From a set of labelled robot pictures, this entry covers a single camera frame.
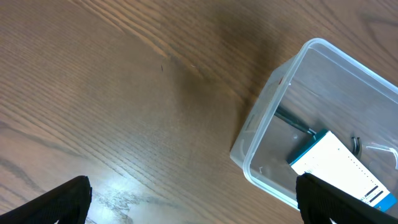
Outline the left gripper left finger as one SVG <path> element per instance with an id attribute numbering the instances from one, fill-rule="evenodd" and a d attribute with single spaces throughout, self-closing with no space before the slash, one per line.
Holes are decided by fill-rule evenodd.
<path id="1" fill-rule="evenodd" d="M 89 178 L 80 175 L 2 214 L 1 223 L 85 224 L 91 199 Z"/>

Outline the clear plastic container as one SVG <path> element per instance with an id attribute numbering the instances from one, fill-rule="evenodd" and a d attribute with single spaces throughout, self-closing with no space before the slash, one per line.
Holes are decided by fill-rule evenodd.
<path id="1" fill-rule="evenodd" d="M 314 131 L 331 131 L 397 199 L 397 88 L 324 39 L 309 40 L 270 75 L 232 147 L 245 178 L 291 207 L 299 176 L 287 163 L 312 136 L 285 123 L 278 106 Z"/>

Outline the white and teal box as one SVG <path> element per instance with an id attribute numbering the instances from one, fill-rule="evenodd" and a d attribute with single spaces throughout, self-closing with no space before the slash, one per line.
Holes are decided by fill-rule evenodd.
<path id="1" fill-rule="evenodd" d="M 312 137 L 287 163 L 298 175 L 310 173 L 383 212 L 397 203 L 385 185 L 327 129 Z"/>

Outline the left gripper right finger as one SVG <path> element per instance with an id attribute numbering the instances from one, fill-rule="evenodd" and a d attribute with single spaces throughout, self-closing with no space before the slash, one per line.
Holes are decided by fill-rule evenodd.
<path id="1" fill-rule="evenodd" d="M 312 174 L 297 177 L 296 195 L 304 224 L 397 224 L 397 218 Z"/>

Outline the small black-handled hammer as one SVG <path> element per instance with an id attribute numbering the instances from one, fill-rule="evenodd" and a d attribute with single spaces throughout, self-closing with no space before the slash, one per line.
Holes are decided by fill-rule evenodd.
<path id="1" fill-rule="evenodd" d="M 317 132 L 310 128 L 307 124 L 305 124 L 301 119 L 296 117 L 296 115 L 284 109 L 283 107 L 278 106 L 274 113 L 274 116 L 278 117 L 295 129 L 311 135 L 315 139 L 315 135 L 317 134 Z M 359 137 L 353 136 L 351 140 L 353 143 L 353 148 L 351 152 L 357 159 L 360 159 L 362 153 L 361 139 Z"/>

